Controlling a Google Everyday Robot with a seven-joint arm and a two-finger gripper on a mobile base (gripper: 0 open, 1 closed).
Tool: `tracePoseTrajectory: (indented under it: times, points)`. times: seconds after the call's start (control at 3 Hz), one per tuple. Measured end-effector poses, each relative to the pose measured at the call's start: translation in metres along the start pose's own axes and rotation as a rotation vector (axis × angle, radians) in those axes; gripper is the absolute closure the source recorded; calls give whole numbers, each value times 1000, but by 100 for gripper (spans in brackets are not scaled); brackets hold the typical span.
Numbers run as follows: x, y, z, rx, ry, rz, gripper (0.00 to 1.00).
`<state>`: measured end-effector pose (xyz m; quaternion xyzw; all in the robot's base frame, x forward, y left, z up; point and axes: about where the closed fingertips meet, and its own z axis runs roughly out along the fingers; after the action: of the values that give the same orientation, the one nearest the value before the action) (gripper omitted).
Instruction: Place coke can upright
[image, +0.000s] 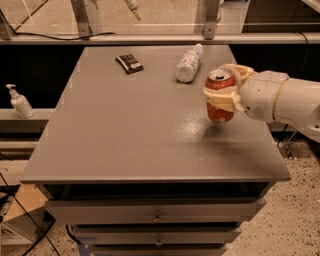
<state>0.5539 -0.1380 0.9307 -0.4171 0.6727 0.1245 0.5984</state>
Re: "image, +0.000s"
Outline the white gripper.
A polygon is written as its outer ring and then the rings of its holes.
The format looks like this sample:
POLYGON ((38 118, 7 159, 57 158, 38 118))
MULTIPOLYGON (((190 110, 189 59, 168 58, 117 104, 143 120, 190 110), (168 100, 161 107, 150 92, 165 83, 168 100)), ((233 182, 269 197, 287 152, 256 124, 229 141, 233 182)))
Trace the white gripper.
POLYGON ((286 73, 256 71, 248 66, 222 64, 220 69, 233 73, 236 86, 222 89, 204 88, 203 94, 207 103, 218 109, 229 112, 241 111, 249 118, 271 123, 276 96, 281 86, 289 79, 286 73))

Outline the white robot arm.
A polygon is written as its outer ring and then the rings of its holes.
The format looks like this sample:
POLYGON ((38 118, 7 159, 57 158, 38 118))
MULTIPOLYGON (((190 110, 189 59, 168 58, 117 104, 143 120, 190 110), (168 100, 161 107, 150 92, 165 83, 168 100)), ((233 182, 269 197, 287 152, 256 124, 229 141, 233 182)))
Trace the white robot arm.
POLYGON ((315 81, 223 64, 209 73, 203 95, 214 122, 227 122, 239 111, 254 120, 289 125, 320 142, 320 84, 315 81))

